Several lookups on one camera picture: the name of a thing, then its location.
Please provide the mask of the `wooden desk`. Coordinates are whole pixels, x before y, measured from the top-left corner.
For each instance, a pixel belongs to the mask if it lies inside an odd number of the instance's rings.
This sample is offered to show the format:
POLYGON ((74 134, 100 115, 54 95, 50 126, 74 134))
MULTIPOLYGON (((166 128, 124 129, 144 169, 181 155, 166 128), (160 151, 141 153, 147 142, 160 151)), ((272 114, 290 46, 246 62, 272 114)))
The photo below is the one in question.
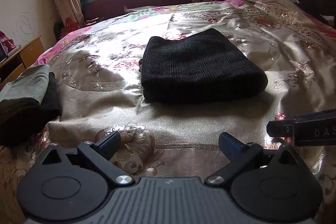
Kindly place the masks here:
POLYGON ((45 51, 41 38, 37 37, 15 51, 1 62, 1 89, 5 84, 18 78, 45 51))

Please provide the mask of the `folded grey-green garment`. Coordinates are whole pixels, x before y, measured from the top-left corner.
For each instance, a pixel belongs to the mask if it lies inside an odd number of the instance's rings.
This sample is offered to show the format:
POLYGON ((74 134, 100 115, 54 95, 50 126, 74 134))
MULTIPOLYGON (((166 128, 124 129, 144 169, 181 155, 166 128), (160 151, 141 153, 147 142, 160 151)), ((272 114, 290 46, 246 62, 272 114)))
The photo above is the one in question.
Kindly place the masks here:
POLYGON ((27 68, 16 80, 5 84, 1 90, 1 102, 33 99, 38 104, 49 84, 49 65, 35 65, 27 68))

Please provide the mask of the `folded black garment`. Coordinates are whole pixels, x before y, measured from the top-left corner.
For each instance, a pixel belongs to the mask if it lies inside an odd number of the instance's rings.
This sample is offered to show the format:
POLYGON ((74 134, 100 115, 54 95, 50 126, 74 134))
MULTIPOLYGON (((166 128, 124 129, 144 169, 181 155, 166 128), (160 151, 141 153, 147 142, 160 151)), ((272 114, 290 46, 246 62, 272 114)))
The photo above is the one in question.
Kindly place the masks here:
POLYGON ((41 103, 33 98, 1 101, 1 145, 16 148, 30 144, 62 111, 55 74, 50 72, 41 103))

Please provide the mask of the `floral satin bedspread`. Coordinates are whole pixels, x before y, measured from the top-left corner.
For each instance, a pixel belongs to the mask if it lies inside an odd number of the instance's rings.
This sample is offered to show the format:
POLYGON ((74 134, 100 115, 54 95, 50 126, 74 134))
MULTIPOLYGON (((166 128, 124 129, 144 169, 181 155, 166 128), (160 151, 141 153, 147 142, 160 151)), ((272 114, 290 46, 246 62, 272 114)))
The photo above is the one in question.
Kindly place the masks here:
POLYGON ((335 29, 291 0, 140 10, 70 33, 34 64, 55 74, 63 113, 30 144, 1 148, 1 223, 24 221, 17 187, 52 142, 76 147, 118 130, 122 145, 112 163, 136 178, 205 178, 227 162, 218 148, 221 132, 277 148, 266 133, 270 120, 335 108, 335 29), (210 28, 265 72, 265 91, 211 104, 147 102, 138 62, 149 39, 181 40, 210 28))

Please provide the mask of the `pink bag on desk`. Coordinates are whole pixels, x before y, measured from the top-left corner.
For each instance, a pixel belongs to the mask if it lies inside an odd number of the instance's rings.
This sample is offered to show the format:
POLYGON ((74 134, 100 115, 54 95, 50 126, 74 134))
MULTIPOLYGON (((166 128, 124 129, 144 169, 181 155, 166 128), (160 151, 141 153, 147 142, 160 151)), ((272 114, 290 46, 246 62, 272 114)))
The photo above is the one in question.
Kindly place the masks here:
POLYGON ((0 42, 6 53, 10 53, 16 47, 13 39, 9 39, 2 31, 0 31, 0 42))

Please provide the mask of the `dark monitor on desk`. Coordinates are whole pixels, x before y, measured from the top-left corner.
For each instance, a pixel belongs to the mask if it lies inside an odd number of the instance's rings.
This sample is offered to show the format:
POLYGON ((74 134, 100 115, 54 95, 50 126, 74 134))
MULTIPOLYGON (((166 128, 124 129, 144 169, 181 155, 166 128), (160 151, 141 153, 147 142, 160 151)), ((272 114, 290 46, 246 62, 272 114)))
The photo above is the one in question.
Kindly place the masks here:
POLYGON ((0 63, 8 58, 7 52, 5 51, 2 43, 0 42, 0 63))

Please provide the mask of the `red shopping bag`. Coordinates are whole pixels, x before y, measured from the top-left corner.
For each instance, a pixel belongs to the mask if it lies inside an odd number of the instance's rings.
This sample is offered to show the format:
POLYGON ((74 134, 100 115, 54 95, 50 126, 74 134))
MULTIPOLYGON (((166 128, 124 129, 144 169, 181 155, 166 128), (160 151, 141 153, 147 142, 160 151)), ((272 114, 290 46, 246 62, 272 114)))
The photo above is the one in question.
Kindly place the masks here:
POLYGON ((65 26, 60 30, 60 38, 63 38, 70 32, 76 31, 78 29, 79 29, 78 22, 74 22, 72 18, 67 18, 65 26))

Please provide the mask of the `dark grey checked pants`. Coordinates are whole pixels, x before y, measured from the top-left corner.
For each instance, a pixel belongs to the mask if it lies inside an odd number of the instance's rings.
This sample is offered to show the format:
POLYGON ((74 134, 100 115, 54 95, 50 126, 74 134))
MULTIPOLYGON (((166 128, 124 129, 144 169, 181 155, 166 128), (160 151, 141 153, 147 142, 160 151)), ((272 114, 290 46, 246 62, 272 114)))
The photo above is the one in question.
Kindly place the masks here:
POLYGON ((139 69, 144 98, 172 106, 251 98, 268 85, 264 71, 213 28, 181 40, 151 37, 139 69))

